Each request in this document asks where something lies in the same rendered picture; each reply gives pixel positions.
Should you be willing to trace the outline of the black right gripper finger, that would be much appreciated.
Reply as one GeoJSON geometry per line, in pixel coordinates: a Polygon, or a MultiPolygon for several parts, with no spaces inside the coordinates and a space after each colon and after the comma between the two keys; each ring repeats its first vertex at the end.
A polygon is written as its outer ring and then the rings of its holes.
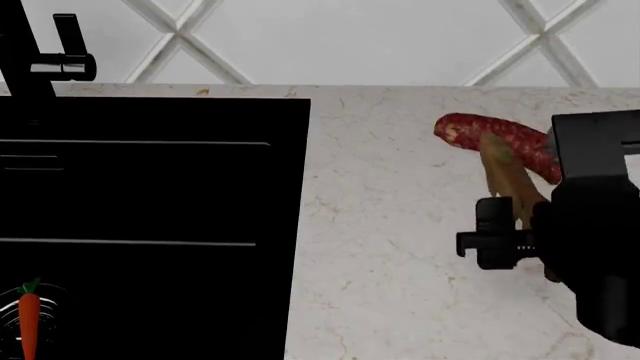
{"type": "Polygon", "coordinates": [[[476,251],[483,270],[511,270],[523,259],[538,257],[531,230],[517,230],[511,197],[491,197],[477,201],[473,232],[456,234],[456,254],[465,257],[476,251]]]}

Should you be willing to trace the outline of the black kitchen sink basin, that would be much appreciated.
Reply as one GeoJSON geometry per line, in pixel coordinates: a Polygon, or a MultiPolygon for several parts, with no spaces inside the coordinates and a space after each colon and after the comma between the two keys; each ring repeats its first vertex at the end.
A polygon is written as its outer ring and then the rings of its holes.
{"type": "Polygon", "coordinates": [[[310,110],[0,97],[0,291],[67,291],[56,360],[283,360],[310,110]]]}

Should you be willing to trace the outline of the chrome sink drain strainer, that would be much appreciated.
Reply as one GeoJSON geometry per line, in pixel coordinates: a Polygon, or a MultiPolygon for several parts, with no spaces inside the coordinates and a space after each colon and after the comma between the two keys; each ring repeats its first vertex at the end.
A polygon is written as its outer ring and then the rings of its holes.
{"type": "MultiPolygon", "coordinates": [[[[38,344],[35,360],[56,360],[63,353],[67,291],[56,285],[40,284],[35,293],[40,298],[38,344]]],[[[0,360],[24,360],[19,326],[18,287],[0,291],[0,360]]]]}

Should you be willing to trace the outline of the black sink faucet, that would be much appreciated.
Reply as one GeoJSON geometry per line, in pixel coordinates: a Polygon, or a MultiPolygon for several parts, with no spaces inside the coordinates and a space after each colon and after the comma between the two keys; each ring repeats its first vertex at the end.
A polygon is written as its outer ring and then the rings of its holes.
{"type": "Polygon", "coordinates": [[[21,0],[0,0],[0,73],[13,97],[54,98],[54,81],[91,82],[97,75],[75,14],[52,15],[63,51],[42,53],[21,0]]]}

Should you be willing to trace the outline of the red speckled sausage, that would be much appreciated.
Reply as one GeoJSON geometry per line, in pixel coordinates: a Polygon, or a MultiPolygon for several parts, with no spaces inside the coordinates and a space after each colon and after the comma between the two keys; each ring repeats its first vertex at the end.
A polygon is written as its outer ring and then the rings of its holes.
{"type": "Polygon", "coordinates": [[[550,185],[561,182],[560,164],[547,148],[547,135],[540,131],[518,122],[471,113],[448,113],[434,125],[436,137],[467,150],[478,151],[484,133],[497,135],[528,170],[550,185]]]}

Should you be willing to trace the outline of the orange carrot with green top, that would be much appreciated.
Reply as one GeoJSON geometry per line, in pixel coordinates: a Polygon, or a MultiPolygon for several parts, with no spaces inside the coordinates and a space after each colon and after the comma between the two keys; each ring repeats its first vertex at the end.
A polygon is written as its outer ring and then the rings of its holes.
{"type": "Polygon", "coordinates": [[[24,283],[18,292],[19,329],[24,360],[35,360],[38,346],[38,327],[40,319],[40,297],[35,293],[40,278],[24,283]]]}

